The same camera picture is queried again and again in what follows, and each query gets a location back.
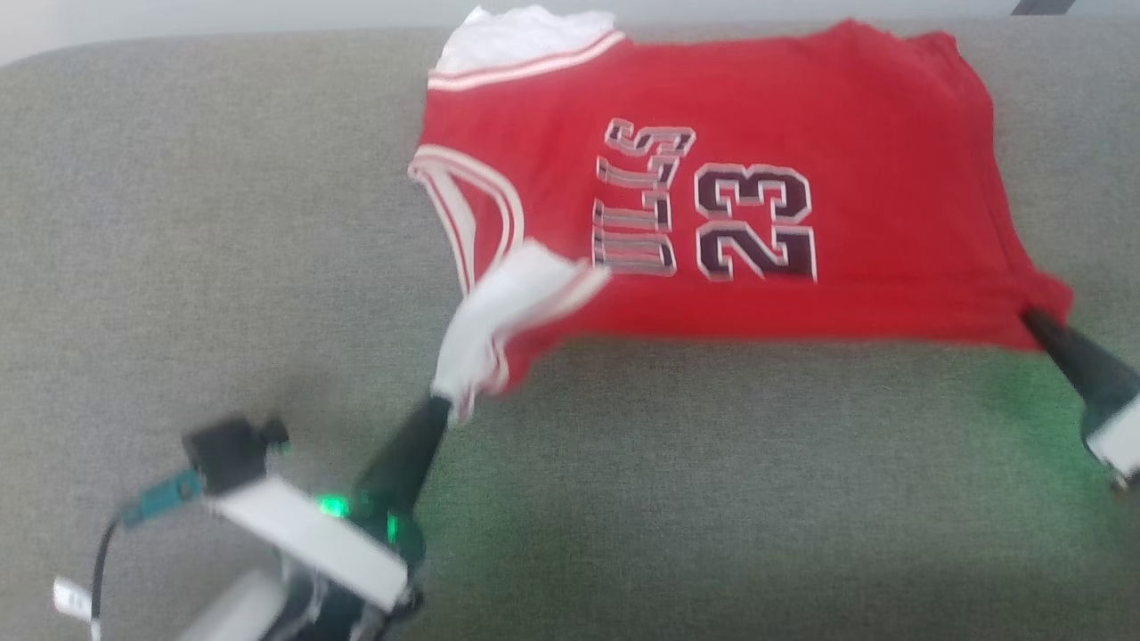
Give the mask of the white green left gripper body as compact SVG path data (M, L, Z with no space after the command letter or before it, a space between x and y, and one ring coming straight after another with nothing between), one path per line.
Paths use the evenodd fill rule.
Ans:
M383 640L424 605L412 516L355 519L355 498L314 498L277 474L207 508L278 560L277 573L249 573L211 605L207 640Z

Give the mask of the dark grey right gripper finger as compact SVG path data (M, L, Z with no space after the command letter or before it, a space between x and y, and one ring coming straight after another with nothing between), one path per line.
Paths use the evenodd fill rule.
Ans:
M1102 344L1037 308L1021 313L1021 323L1084 401L1083 419L1112 417L1135 399L1137 370Z

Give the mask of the white green right gripper body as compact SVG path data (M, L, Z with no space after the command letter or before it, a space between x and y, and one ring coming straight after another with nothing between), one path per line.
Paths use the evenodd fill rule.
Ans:
M1088 389L1080 437L1092 459L1112 474L1114 492L1137 492L1139 474L1139 393L1135 389Z

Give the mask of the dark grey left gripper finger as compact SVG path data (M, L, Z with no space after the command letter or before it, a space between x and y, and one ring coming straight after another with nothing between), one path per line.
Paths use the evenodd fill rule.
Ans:
M451 421L451 401L427 396L378 448L355 482L355 519L410 516Z

